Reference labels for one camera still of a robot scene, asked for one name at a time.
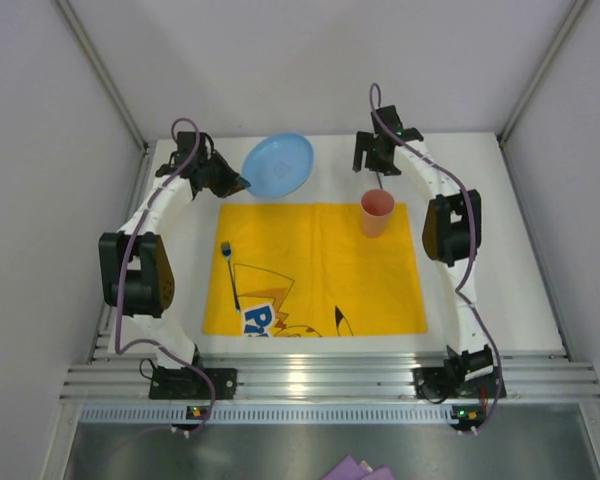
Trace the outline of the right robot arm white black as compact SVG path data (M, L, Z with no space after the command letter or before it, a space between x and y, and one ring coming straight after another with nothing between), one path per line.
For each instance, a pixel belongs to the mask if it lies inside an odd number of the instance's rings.
M373 107L371 119L373 130L356 134L353 170L406 174L428 201L423 249L441 268L451 298L450 339L443 361L447 383L459 386L490 375L495 367L492 341L476 313L481 196L429 156L423 135L403 127L395 106Z

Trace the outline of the blue plastic plate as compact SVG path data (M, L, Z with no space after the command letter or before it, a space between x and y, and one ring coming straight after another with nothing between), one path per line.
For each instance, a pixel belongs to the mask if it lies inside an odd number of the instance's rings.
M314 167L314 148L307 137L279 133L260 141L246 156L241 176L254 197L275 199L298 190Z

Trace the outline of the yellow pikachu placemat cloth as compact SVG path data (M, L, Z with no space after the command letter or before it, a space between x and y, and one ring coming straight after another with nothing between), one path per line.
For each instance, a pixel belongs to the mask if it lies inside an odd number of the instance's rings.
M221 243L231 244L237 313ZM218 217L203 331L328 338L428 330L408 209L368 238L356 204L225 204Z

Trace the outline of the blue metallic fork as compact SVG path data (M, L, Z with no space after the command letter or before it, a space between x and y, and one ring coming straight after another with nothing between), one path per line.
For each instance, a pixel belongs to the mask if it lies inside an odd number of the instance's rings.
M240 302L239 302L239 298L238 298L238 294L237 294L234 271L233 271L232 263L231 263L231 256L232 256L231 244L228 241L224 241L221 243L220 249L221 249L221 253L227 263L229 278L230 278L230 282L231 282L231 290L232 290L232 297L233 297L233 301L234 301L234 307L235 307L236 312L240 313L241 306L240 306Z

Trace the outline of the blue metallic spoon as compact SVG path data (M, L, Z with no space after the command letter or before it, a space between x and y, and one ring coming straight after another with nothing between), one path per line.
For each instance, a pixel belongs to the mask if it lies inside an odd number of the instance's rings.
M384 190L382 175L379 172L375 172L375 175L376 175L376 180L377 180L378 188L380 190Z

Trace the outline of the pink plastic cup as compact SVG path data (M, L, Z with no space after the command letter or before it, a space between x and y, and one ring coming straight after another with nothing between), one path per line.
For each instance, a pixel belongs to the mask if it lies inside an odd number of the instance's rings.
M388 225L395 209L395 200L383 189L372 189L362 195L360 207L363 234L368 238L377 238Z

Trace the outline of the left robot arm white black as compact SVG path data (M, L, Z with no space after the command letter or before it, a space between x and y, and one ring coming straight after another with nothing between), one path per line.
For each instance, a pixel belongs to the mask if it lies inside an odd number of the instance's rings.
M167 318L176 286L164 237L201 191L224 199L250 183L207 133L180 131L175 142L138 209L118 230L101 235L98 251L104 300L116 315L115 353L148 345L159 366L186 369L194 363L196 344L177 320Z

